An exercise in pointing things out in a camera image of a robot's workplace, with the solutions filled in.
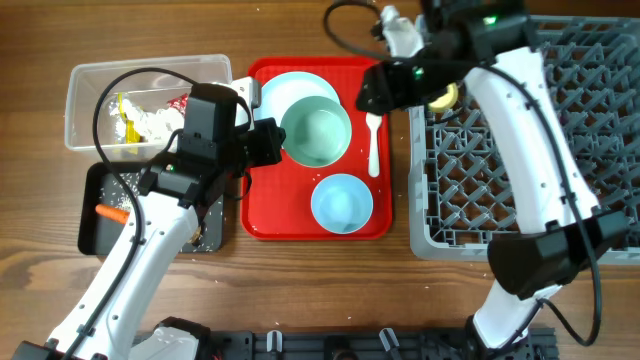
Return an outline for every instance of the bowl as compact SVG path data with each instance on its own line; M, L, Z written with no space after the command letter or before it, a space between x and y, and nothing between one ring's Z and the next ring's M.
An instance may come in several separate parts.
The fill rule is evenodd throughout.
M360 230L371 218L373 197L367 185L357 177L331 175L313 190L311 212L325 230L350 234Z
M262 105L253 111L257 120L274 118L280 126L284 113L298 100L323 96L340 103L338 93L318 75L303 71L280 74L262 87Z
M298 164L312 168L338 161L351 142L351 120L335 101L310 96L285 112L280 127L287 133L282 147Z

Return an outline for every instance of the orange object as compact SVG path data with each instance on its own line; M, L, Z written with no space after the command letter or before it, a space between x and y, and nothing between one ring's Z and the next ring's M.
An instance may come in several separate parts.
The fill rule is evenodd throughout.
M99 204L96 205L96 212L98 215L104 216L107 219L118 222L122 225L127 223L127 219L129 219L129 212L125 210L120 210L118 208L114 208L108 205Z

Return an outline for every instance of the gray wire rack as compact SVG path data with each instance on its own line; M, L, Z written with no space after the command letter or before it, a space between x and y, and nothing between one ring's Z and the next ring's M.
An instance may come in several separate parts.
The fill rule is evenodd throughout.
M640 264L640 20L534 16L549 91L578 168L631 232L601 263ZM486 261L487 243L518 232L505 168L473 99L427 126L409 109L411 248L426 259Z

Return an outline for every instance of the wooden table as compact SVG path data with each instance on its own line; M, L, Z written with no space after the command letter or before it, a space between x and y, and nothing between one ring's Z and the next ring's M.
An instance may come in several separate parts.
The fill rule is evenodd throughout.
M221 53L231 59L234 77L241 77L264 56L346 55L320 26L329 1L186 2L5 0L0 7L0 358L10 358L21 340L43 343L101 264L76 247L84 178L93 161L63 144L75 65ZM417 3L395 2L410 17L418 13ZM538 0L531 9L640 17L640 6L620 0ZM347 36L371 44L366 13L337 16L337 22ZM237 206L228 203L233 225L225 235L231 240L217 254L178 256L141 328L170 315L212 329L255 332L462 326L493 279L486 264L421 261L409 249L408 131L406 114L394 113L395 219L386 236L355 243L262 243L245 234ZM602 277L600 339L583 349L558 328L564 359L640 356L640 268L603 266ZM591 291L583 274L555 297L585 335ZM548 310L536 323L560 327Z

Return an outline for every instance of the white spoon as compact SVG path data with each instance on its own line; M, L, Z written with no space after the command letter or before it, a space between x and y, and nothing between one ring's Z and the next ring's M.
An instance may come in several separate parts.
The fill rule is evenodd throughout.
M371 132L371 143L369 145L369 176L378 177L380 175L380 159L378 156L378 129L382 124L382 116L367 113L367 126Z

